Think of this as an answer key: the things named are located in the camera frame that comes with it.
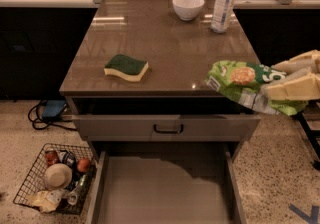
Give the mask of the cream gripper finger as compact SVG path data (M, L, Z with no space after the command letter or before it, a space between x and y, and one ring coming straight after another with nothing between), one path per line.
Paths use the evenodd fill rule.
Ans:
M285 60L273 65L273 68L279 71L292 74L303 68L310 68L313 73L320 72L320 51L311 50L299 54L289 60Z
M320 98L320 75L304 68L288 77L261 87L268 99L276 101L308 101Z

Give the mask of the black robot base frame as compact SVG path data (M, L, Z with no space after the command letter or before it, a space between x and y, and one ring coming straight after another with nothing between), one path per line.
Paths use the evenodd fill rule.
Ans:
M320 128L312 128L311 121L316 123L320 122L320 105L318 101L311 101L308 106L296 115L296 119L299 121L308 141L310 142L317 160L314 160L312 166L320 171Z

